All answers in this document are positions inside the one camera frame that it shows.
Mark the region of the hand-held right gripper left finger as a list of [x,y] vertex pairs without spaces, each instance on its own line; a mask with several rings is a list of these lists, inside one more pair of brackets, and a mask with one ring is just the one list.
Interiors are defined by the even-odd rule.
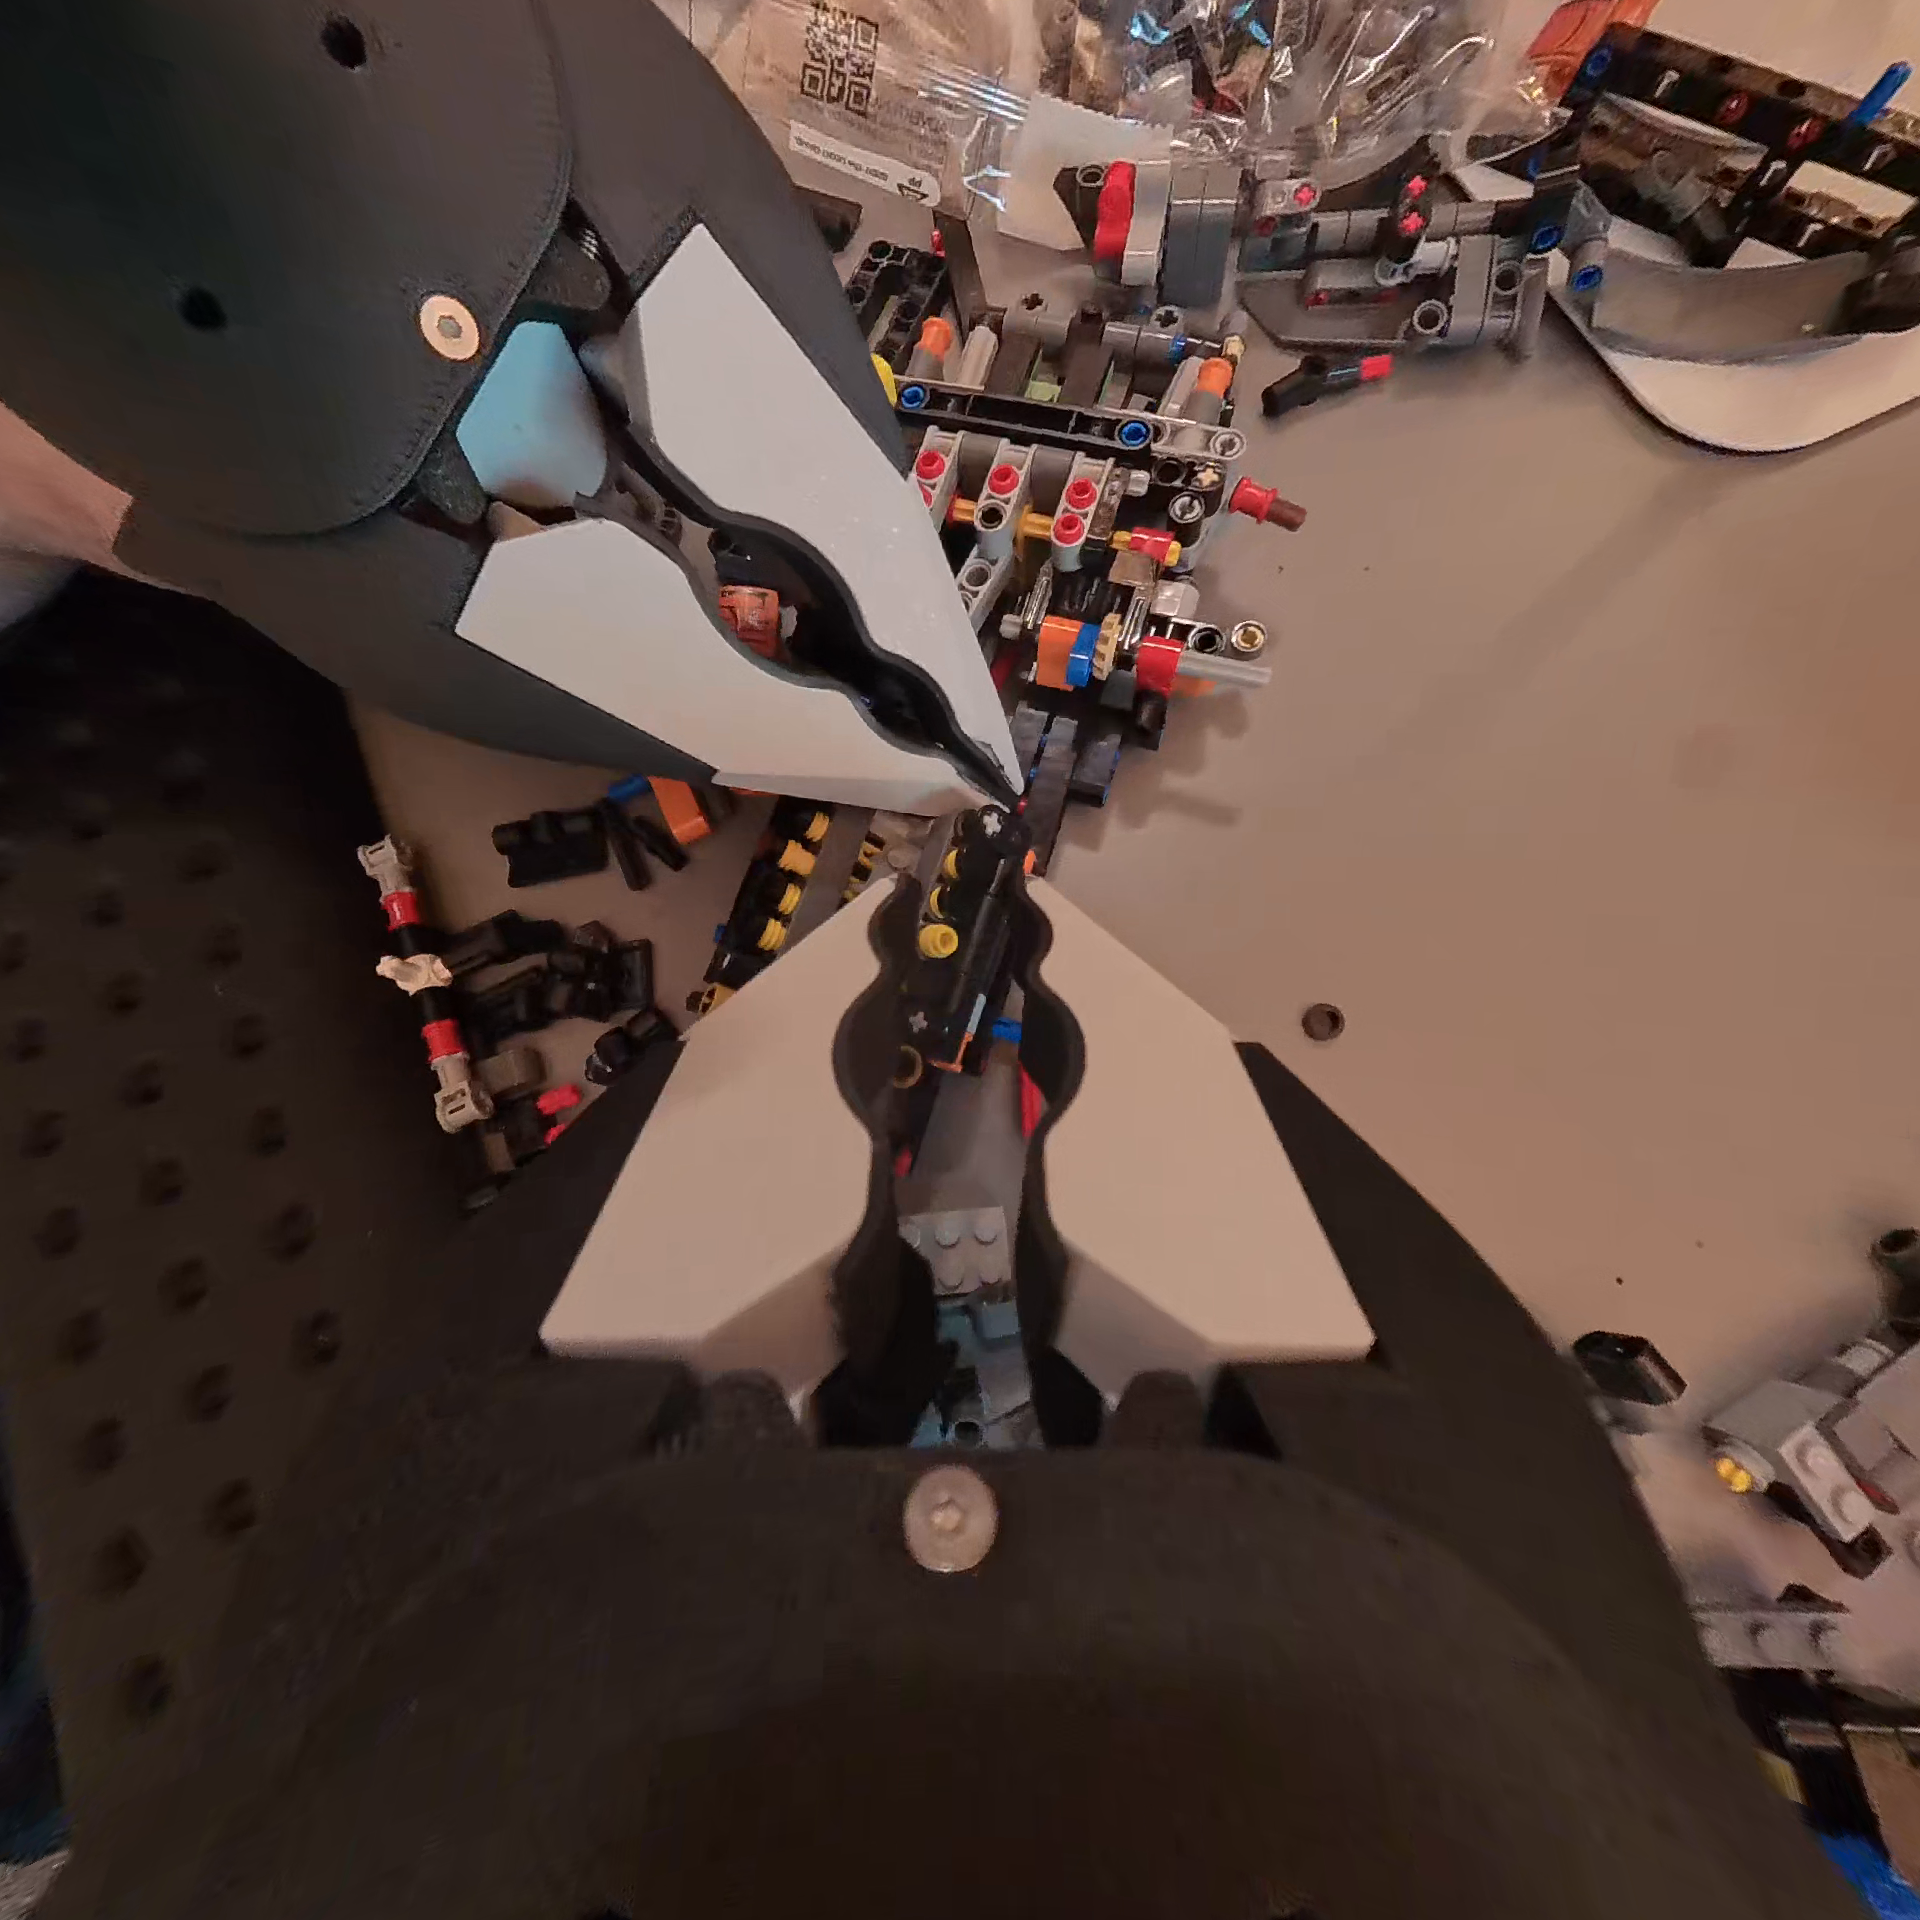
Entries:
[[900,991],[922,891],[877,882],[686,1040],[540,1340],[771,1379],[826,1443],[908,1443],[948,1350],[898,1232]]

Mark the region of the tall black lego frame assembly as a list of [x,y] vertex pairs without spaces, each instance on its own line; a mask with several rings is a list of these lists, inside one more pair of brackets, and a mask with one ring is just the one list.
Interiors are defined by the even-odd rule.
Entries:
[[1851,96],[1620,22],[1562,107],[1583,189],[1683,267],[1728,268],[1744,243],[1872,268],[1917,248],[1913,63]]

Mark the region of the person's left hand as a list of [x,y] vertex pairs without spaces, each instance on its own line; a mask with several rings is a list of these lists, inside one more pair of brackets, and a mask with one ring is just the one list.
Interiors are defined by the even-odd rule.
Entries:
[[144,576],[115,558],[130,494],[2,408],[2,630],[45,607],[82,569]]

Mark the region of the empty clear plastic bag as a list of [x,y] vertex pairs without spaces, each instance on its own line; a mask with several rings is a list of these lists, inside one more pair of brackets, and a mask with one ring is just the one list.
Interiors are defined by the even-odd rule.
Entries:
[[1082,237],[1053,179],[1117,128],[1124,3],[665,3],[763,134],[898,202],[1045,251]]

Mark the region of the small orange lego beam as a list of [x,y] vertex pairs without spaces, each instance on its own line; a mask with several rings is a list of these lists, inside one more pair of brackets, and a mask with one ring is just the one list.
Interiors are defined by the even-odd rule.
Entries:
[[612,781],[607,799],[619,806],[648,803],[665,831],[681,847],[693,847],[723,827],[734,814],[734,795],[710,783],[686,781]]

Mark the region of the lego car chassis assembly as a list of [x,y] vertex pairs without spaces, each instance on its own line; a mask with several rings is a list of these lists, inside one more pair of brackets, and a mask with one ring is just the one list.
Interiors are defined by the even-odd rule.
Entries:
[[1197,615],[1188,555],[1217,510],[1298,518],[1244,484],[1230,414],[1236,340],[1188,346],[1183,319],[1124,327],[1093,306],[1051,343],[1041,302],[981,309],[957,258],[874,243],[849,299],[908,428],[915,478],[952,543],[963,610],[1014,670],[1021,806],[917,819],[861,806],[777,803],[692,1014],[736,998],[867,886],[922,891],[900,991],[898,1166],[1020,1046],[1011,908],[1041,879],[1073,803],[1103,803],[1130,748],[1158,748],[1172,697],[1261,685],[1260,625]]

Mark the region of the black lego double connector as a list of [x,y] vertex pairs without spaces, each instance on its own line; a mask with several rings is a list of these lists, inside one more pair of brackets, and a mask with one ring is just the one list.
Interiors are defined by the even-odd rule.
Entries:
[[643,892],[654,867],[684,874],[688,864],[688,853],[665,827],[612,799],[500,823],[492,827],[492,847],[507,864],[513,891],[612,867],[626,891]]

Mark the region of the black axle with red bushings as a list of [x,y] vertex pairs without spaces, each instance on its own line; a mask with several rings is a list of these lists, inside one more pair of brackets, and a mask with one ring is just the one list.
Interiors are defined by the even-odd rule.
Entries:
[[431,1076],[434,1124],[441,1135],[466,1142],[462,1156],[473,1172],[466,1208],[477,1211],[500,1196],[506,1176],[492,1158],[497,1148],[487,1132],[493,1098],[459,1022],[452,970],[444,957],[444,929],[421,902],[414,853],[403,843],[384,837],[362,844],[356,860],[373,882],[386,922],[386,951],[376,964],[376,975],[390,981],[408,1002]]

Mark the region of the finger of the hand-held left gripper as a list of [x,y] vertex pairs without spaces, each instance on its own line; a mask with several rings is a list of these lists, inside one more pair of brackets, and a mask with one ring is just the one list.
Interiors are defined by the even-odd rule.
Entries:
[[805,582],[816,670],[894,748],[928,748],[977,796],[1014,799],[1011,726],[898,436],[854,418],[703,224],[643,284],[620,346],[661,476]]
[[681,560],[603,518],[492,543],[455,630],[726,788],[893,814],[1015,796],[1001,772],[887,733],[846,686],[753,656]]

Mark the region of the grey lego subassembly with curved panel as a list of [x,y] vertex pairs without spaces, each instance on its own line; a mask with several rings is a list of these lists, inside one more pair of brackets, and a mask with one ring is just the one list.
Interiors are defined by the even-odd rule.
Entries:
[[1532,349],[1548,299],[1600,349],[1759,364],[1917,332],[1917,240],[1759,268],[1624,248],[1577,185],[1456,205],[1415,174],[1387,206],[1330,206],[1319,181],[1229,162],[1062,168],[1053,195],[1096,278],[1155,319],[1236,309],[1279,349]]

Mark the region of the small black lego slope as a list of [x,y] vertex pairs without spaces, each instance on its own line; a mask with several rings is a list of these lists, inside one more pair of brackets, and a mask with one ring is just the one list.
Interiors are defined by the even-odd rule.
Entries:
[[1590,1331],[1569,1350],[1596,1399],[1620,1406],[1672,1406],[1687,1381],[1638,1334]]

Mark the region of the cluster of black lego connectors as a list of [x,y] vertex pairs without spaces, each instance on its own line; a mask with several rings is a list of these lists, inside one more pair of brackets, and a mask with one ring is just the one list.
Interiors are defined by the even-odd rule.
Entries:
[[653,944],[603,925],[564,927],[507,910],[469,927],[446,966],[485,1104],[462,1131],[477,1166],[469,1208],[537,1163],[595,1097],[681,1042],[654,994]]

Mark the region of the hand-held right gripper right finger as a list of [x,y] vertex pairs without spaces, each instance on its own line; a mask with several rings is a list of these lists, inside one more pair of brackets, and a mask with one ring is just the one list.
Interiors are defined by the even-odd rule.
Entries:
[[1045,1443],[1096,1443],[1137,1379],[1346,1364],[1375,1331],[1229,1028],[1021,879],[1015,1309]]

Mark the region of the black perforated panel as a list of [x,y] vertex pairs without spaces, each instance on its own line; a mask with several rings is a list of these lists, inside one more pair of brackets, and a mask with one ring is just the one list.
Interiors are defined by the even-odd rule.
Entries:
[[624,1470],[665,1383],[537,1357],[551,1232],[470,1215],[373,978],[338,694],[84,573],[2,639],[2,1656],[67,1861],[198,1918],[205,1842],[381,1615]]

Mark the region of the black lego pin with red end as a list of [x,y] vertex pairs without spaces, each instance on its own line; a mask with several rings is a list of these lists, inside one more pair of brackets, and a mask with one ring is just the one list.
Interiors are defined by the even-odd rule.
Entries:
[[1301,357],[1284,375],[1260,392],[1261,418],[1279,421],[1323,399],[1350,395],[1361,388],[1387,382],[1394,374],[1394,353]]

